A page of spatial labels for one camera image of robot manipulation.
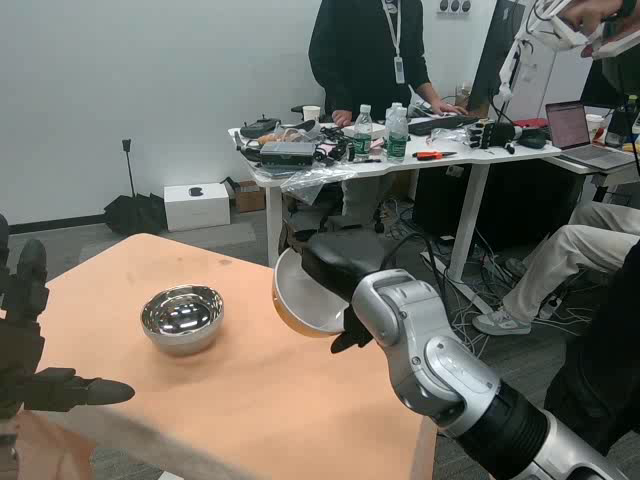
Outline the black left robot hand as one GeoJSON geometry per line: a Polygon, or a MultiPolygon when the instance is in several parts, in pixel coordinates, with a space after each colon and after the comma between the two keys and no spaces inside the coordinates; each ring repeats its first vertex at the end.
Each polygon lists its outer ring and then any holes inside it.
{"type": "Polygon", "coordinates": [[[39,370],[45,338],[38,317],[44,312],[47,255],[42,242],[28,241],[12,272],[9,257],[10,228],[1,220],[1,420],[7,422],[24,409],[68,412],[77,406],[124,403],[135,390],[114,380],[85,379],[73,368],[39,370]]]}

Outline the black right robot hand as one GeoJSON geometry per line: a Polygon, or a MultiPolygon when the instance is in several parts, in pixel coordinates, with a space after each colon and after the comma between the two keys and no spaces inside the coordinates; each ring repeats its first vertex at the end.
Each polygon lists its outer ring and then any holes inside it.
{"type": "Polygon", "coordinates": [[[358,319],[352,298],[358,284],[377,273],[388,249],[365,228],[315,233],[285,250],[273,273],[273,304],[293,331],[311,338],[334,337],[330,351],[366,346],[372,335],[358,319]]]}

